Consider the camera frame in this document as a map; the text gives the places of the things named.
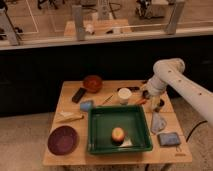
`red bowl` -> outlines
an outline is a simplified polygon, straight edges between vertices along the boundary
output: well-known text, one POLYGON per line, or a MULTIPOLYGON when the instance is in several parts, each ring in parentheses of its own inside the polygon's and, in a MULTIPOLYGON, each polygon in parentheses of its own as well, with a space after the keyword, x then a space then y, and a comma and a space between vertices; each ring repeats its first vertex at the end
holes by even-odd
POLYGON ((102 88, 102 79, 98 75, 89 75, 84 78, 84 88, 90 93, 97 93, 102 88))
POLYGON ((48 148, 55 155, 69 154, 77 146, 78 134, 70 126, 56 128, 48 138, 48 148))

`table top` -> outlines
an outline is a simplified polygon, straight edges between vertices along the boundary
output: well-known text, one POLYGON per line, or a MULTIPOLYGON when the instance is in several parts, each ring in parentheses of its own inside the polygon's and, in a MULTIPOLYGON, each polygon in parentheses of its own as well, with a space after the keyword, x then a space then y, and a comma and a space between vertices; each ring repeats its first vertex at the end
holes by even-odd
MULTIPOLYGON (((96 36, 106 35, 106 32, 110 31, 113 27, 121 27, 122 33, 132 32, 127 19, 84 21, 84 27, 86 27, 87 24, 93 25, 95 31, 94 35, 96 36)), ((75 36, 75 34, 76 33, 74 21, 68 21, 64 30, 64 36, 75 36)))
MULTIPOLYGON (((117 98, 117 88, 142 86, 142 81, 103 81, 102 89, 96 93, 91 94, 86 92, 80 102, 93 99, 95 105, 101 105, 111 95, 112 98, 104 106, 119 105, 117 98)), ((145 163, 179 163, 191 162, 192 156, 186 143, 185 137, 177 120, 174 109, 169 100, 167 93, 164 93, 161 98, 165 101, 165 105, 160 111, 160 114, 167 121, 167 126, 162 132, 177 132, 181 145, 177 147, 160 147, 157 136, 152 134, 151 139, 153 143, 152 151, 147 152, 132 152, 132 153, 116 153, 104 155, 92 155, 87 152, 87 127, 88 117, 86 112, 80 111, 80 102, 78 104, 71 101, 72 96, 76 91, 83 87, 81 81, 66 81, 63 83, 61 94, 59 97, 57 109, 52 123, 51 132, 59 126, 72 126, 79 134, 79 143, 77 148, 68 155, 56 156, 53 155, 48 148, 44 154, 44 165, 107 165, 107 164, 145 164, 145 163), (68 123, 57 122, 60 119, 61 111, 72 112, 74 114, 83 114, 84 118, 68 123)), ((140 99, 141 93, 134 92, 129 104, 135 104, 140 99)), ((143 105, 148 127, 150 129, 152 113, 150 110, 150 101, 143 105)))

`metal frame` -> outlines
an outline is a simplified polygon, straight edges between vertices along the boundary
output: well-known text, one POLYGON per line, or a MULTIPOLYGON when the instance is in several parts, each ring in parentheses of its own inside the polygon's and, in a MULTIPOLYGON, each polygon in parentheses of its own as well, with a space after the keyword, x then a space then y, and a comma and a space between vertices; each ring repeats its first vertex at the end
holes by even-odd
POLYGON ((75 22, 77 40, 85 40, 85 28, 83 23, 83 12, 81 5, 72 5, 72 14, 75 22))
POLYGON ((19 38, 5 9, 0 9, 0 27, 4 29, 7 39, 11 45, 16 46, 20 44, 19 38))
POLYGON ((185 0, 176 0, 169 24, 167 25, 165 29, 166 34, 176 33, 177 24, 180 19, 181 13, 183 11, 184 5, 185 5, 185 0))

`cable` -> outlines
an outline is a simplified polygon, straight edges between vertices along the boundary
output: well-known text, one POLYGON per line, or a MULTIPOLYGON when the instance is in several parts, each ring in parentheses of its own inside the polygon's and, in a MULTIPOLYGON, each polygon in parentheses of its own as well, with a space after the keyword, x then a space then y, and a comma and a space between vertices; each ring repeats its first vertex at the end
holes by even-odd
MULTIPOLYGON (((114 3, 114 2, 109 2, 109 7, 110 7, 110 12, 112 13, 113 18, 116 19, 117 17, 115 16, 115 13, 114 13, 114 12, 121 10, 122 4, 114 3), (117 5, 117 6, 119 6, 119 7, 113 9, 113 8, 112 8, 112 5, 117 5)), ((92 12, 92 11, 97 12, 97 11, 98 11, 97 9, 92 8, 92 6, 83 6, 83 9, 85 9, 85 10, 91 10, 91 11, 89 11, 89 12, 92 12)))
POLYGON ((112 13, 113 19, 117 19, 115 12, 121 10, 122 5, 119 3, 109 2, 109 8, 110 8, 110 12, 112 13), (119 7, 117 9, 113 9, 112 5, 118 5, 119 7))
POLYGON ((116 15, 115 15, 115 12, 113 11, 113 9, 112 9, 112 4, 109 2, 109 8, 110 8, 110 11, 111 11, 111 13, 112 13, 112 17, 113 17, 113 19, 116 19, 117 17, 116 17, 116 15))
POLYGON ((196 129, 198 126, 200 126, 201 124, 204 124, 204 123, 207 123, 207 121, 201 121, 201 122, 199 122, 198 124, 196 124, 196 125, 192 128, 192 130, 189 132, 189 135, 188 135, 187 138, 186 138, 186 142, 189 141, 189 139, 190 139, 192 133, 195 131, 195 129, 196 129))

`green plastic tray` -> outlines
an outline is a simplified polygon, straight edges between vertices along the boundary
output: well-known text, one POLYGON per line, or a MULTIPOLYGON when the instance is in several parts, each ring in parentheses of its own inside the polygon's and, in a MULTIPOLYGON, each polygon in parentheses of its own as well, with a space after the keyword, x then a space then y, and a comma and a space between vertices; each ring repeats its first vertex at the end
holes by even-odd
POLYGON ((88 117, 88 151, 91 154, 151 151, 152 142, 140 106, 106 106, 92 108, 88 117), (125 131, 122 144, 111 140, 112 129, 125 131))

